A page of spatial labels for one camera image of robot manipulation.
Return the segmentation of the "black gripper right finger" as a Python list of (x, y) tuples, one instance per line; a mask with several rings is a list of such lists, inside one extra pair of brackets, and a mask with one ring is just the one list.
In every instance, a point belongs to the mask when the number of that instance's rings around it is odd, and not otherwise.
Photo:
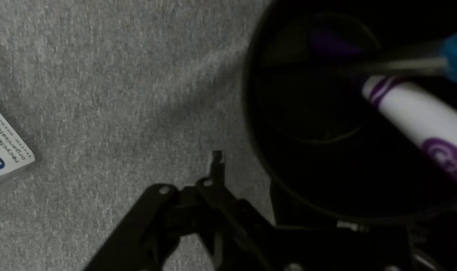
[(411, 226), (423, 271), (457, 271), (457, 205)]

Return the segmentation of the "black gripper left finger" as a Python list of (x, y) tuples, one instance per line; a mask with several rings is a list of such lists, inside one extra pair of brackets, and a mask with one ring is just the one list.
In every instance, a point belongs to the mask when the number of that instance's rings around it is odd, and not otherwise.
[(271, 225), (226, 187), (226, 156), (213, 153), (195, 186), (144, 192), (83, 271), (165, 271), (181, 240), (198, 235), (214, 271), (277, 271), (265, 234)]

